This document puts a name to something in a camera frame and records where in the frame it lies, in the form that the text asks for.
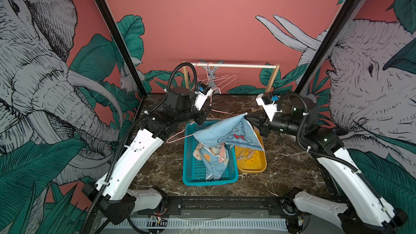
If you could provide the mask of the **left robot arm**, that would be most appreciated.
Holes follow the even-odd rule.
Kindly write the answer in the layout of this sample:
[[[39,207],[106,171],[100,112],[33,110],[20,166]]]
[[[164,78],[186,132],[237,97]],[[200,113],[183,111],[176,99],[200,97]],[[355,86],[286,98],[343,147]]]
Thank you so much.
[[[172,81],[183,67],[190,67],[194,87],[172,87]],[[160,206],[163,192],[149,189],[129,193],[134,177],[149,157],[166,142],[178,126],[187,121],[202,125],[211,109],[205,105],[212,89],[198,81],[195,65],[179,64],[171,73],[165,97],[148,114],[137,119],[119,141],[108,172],[96,183],[87,183],[82,192],[92,201],[80,233],[90,233],[98,212],[107,223],[119,224],[131,213]]]

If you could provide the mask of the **white orange lion towel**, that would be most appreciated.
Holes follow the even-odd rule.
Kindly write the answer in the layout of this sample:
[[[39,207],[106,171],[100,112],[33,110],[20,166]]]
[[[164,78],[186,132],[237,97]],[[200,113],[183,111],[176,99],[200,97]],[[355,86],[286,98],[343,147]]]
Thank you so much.
[[[193,156],[197,160],[222,163],[228,159],[228,151],[223,144],[216,147],[207,147],[202,143],[199,143],[193,152]]]

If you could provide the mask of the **blue towel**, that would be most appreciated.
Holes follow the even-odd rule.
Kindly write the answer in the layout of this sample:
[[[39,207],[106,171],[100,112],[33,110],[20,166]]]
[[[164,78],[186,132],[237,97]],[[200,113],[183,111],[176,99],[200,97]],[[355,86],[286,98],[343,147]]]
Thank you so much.
[[[253,127],[245,119],[247,113],[221,120],[208,128],[197,131],[194,138],[206,147],[219,144],[264,151]]]
[[[204,166],[205,166],[205,180],[217,181],[217,180],[220,180],[221,176],[223,175],[223,173],[228,167],[229,154],[228,154],[228,159],[225,162],[221,162],[221,163],[207,162],[206,160],[202,160],[202,162],[204,163]]]

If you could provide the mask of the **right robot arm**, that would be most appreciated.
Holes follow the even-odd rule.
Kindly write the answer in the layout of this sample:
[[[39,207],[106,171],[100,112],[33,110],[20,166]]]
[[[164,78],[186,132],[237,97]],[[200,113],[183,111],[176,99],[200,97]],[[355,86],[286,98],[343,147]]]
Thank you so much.
[[[263,107],[263,113],[249,114],[245,119],[260,135],[281,132],[294,136],[349,200],[347,204],[337,203],[294,188],[283,200],[286,205],[332,223],[346,234],[395,234],[407,222],[407,213],[394,208],[376,191],[340,138],[318,124],[319,107],[311,99],[296,93],[277,96],[267,92],[259,94],[256,102]]]

